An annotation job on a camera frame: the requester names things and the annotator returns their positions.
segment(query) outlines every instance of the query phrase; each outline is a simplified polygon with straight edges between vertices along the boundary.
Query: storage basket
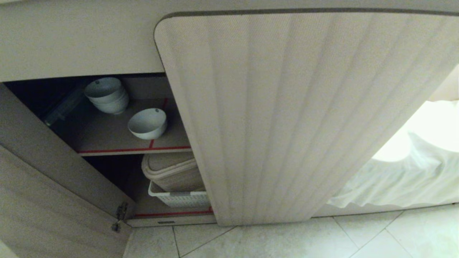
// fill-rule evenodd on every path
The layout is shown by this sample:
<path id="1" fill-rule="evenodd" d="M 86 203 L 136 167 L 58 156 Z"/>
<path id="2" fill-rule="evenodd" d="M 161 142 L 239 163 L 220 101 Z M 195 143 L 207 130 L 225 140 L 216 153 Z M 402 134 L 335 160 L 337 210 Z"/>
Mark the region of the storage basket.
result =
<path id="1" fill-rule="evenodd" d="M 142 171 L 167 192 L 193 191 L 204 187 L 191 152 L 145 154 Z"/>
<path id="2" fill-rule="evenodd" d="M 174 208 L 210 206 L 206 191 L 161 192 L 155 183 L 150 182 L 148 194 L 152 197 L 158 197 L 163 203 Z"/>

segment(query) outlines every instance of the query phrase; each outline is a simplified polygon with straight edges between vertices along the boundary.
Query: cabinet hinge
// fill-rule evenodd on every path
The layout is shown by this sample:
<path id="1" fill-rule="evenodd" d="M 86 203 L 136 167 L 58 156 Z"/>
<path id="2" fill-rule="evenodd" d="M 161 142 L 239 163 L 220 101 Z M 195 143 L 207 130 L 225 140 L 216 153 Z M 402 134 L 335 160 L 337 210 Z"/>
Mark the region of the cabinet hinge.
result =
<path id="1" fill-rule="evenodd" d="M 112 230 L 119 233 L 121 231 L 121 222 L 124 222 L 124 218 L 126 217 L 126 212 L 128 210 L 128 203 L 123 202 L 120 206 L 116 209 L 116 217 L 118 219 L 117 222 L 113 223 Z"/>

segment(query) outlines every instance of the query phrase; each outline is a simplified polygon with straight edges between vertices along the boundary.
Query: basket lid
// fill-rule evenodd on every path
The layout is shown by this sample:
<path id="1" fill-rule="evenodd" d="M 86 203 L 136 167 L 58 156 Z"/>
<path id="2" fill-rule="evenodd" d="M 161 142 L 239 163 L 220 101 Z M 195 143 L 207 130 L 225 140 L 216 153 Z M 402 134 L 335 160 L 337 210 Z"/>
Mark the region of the basket lid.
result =
<path id="1" fill-rule="evenodd" d="M 188 165 L 194 160 L 192 152 L 145 154 L 143 163 L 148 174 L 159 175 L 171 169 Z"/>
<path id="2" fill-rule="evenodd" d="M 162 178 L 174 175 L 174 174 L 179 174 L 179 173 L 181 173 L 183 171 L 186 171 L 186 170 L 191 170 L 191 169 L 197 168 L 197 167 L 198 167 L 198 165 L 197 165 L 195 159 L 191 159 L 189 161 L 185 161 L 185 162 L 179 163 L 177 165 L 173 165 L 171 167 L 168 167 L 168 168 L 165 168 L 165 169 L 161 169 L 161 170 L 158 170 L 158 171 L 151 171 L 148 168 L 148 164 L 145 165 L 145 163 L 142 163 L 142 171 L 144 172 L 144 175 L 147 178 L 150 178 L 151 180 L 162 179 Z"/>

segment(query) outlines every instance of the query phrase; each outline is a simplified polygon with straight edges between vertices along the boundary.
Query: white fabric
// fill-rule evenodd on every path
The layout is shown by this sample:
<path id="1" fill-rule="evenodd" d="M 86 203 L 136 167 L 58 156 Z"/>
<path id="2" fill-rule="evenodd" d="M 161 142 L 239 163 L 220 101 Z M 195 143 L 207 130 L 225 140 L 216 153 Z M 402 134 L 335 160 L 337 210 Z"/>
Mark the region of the white fabric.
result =
<path id="1" fill-rule="evenodd" d="M 398 143 L 406 148 L 407 136 L 409 155 L 403 157 L 400 151 L 400 159 L 393 154 L 385 158 L 384 152 L 378 152 L 328 204 L 340 208 L 350 202 L 407 207 L 459 199 L 458 107 L 458 101 L 424 104 L 387 143 L 390 146 L 381 149 L 390 154 Z"/>

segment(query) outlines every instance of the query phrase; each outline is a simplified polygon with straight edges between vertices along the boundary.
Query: tile floor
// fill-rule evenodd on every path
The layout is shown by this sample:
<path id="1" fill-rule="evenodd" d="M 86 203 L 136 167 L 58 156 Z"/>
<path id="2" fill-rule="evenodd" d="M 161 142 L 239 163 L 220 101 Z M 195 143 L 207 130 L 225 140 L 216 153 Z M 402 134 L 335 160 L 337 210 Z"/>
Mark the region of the tile floor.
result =
<path id="1" fill-rule="evenodd" d="M 459 258 L 459 205 L 303 223 L 134 229 L 124 258 Z"/>

